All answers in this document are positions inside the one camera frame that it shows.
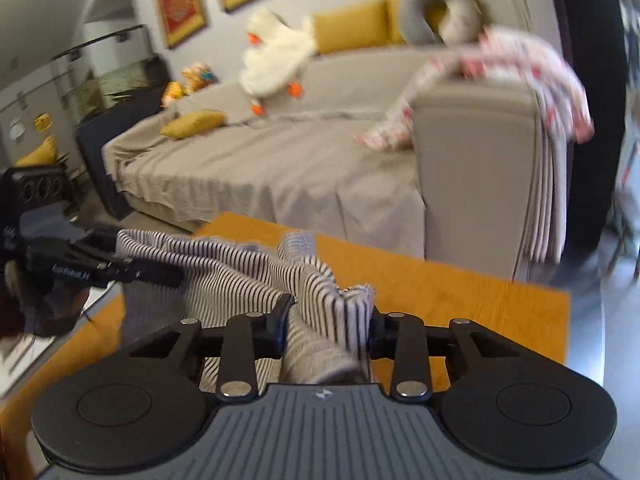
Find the striped knit garment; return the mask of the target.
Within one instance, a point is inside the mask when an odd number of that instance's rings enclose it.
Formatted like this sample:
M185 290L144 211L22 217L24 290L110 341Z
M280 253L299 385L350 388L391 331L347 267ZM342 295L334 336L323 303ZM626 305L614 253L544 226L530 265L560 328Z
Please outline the striped knit garment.
M374 290L368 285L338 287L333 271L318 256L314 234L287 232L277 247L270 248L219 237L121 230L116 254L173 264L183 273L177 288L143 282L124 285L122 344L183 318L196 318L209 328L224 326L235 315L269 313L290 295L294 304L283 356L258 360L258 386L371 379L367 343Z

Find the yellow cushion at left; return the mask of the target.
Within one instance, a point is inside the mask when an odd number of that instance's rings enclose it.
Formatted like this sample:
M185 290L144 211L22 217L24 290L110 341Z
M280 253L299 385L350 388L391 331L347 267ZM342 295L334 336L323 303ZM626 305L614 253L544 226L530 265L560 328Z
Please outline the yellow cushion at left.
M55 136L46 136L42 143L28 155L20 158L15 167L50 166L58 160L58 142Z

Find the small yellow pillow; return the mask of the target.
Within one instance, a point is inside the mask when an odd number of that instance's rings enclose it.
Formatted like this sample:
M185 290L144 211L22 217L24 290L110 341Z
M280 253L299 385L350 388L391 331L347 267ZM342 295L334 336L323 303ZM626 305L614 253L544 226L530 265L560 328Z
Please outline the small yellow pillow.
M226 115L219 110L198 110L177 117L160 129L166 138L183 140L216 129L226 122Z

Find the glass fish tank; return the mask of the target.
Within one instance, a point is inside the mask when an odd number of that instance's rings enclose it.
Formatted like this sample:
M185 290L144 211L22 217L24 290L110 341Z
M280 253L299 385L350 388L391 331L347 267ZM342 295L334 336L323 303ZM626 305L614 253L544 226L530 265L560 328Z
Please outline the glass fish tank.
M74 126L169 82L148 29L134 25L73 46L50 59L62 107Z

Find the grey sofa with cover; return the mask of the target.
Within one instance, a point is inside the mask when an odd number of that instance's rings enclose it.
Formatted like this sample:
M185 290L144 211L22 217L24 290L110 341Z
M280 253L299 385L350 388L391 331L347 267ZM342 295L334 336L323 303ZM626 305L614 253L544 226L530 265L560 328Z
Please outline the grey sofa with cover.
M544 131L532 90L451 78L413 104L411 148L356 142L438 54L315 58L303 95L276 94L260 117L236 82L208 87L107 142L106 173L131 206L187 229L234 212L522 280L559 262L566 235L566 145ZM183 140L160 134L198 110L226 122Z

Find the colourful small plush toys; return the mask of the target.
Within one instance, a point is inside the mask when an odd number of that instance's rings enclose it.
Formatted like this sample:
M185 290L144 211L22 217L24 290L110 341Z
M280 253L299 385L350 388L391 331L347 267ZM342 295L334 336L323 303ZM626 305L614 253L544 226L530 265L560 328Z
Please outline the colourful small plush toys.
M166 86L160 99L161 107L170 107L173 102L218 82L210 67L204 63L183 67L181 73L184 81L171 81Z

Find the white goose plush toy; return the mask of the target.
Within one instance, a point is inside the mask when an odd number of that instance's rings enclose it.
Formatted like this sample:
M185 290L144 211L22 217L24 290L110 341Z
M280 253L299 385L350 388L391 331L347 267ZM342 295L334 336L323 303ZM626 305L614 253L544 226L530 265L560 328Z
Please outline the white goose plush toy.
M302 26L291 28L264 6L252 13L246 33L250 47L243 53L239 83L260 117L265 115L262 102L283 89L295 99L303 95L300 77L318 46L310 15L303 17Z

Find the pink patterned blanket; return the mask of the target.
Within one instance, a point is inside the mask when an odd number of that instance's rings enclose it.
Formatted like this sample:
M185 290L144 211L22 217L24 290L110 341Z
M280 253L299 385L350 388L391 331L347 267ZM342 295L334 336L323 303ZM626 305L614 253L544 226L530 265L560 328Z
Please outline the pink patterned blanket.
M412 147L413 104L421 93L462 77L492 84L524 84L534 92L542 125L555 138L585 143L594 125L585 87L551 44L530 32L492 25L480 41L431 56L402 90L385 118L356 142L376 152Z

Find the long yellow back cushion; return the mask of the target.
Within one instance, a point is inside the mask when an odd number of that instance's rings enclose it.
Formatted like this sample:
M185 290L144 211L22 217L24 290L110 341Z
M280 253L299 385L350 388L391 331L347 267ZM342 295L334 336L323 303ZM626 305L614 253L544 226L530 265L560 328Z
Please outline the long yellow back cushion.
M388 0L367 0L311 17L319 54L383 47L390 43Z

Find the grey neck pillow plush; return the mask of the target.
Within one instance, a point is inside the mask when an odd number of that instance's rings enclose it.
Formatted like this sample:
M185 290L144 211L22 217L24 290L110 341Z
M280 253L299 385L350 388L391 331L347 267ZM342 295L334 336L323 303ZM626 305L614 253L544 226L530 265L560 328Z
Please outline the grey neck pillow plush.
M472 44L490 23L482 0L402 0L400 36L412 46Z

